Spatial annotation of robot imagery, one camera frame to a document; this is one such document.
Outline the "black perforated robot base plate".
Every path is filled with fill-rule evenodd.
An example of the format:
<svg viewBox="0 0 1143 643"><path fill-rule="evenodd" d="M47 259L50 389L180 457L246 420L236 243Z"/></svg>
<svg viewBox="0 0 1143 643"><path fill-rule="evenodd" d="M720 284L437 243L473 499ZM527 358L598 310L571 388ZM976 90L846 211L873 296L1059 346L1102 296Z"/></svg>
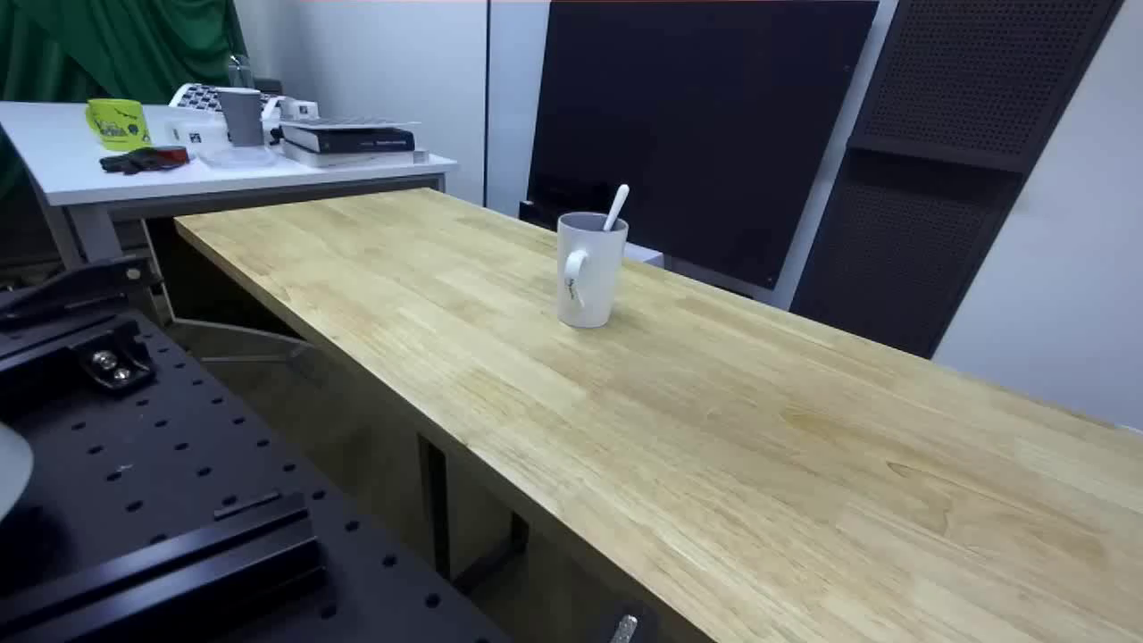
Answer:
<svg viewBox="0 0 1143 643"><path fill-rule="evenodd" d="M0 296L0 643L506 643L136 299Z"/></svg>

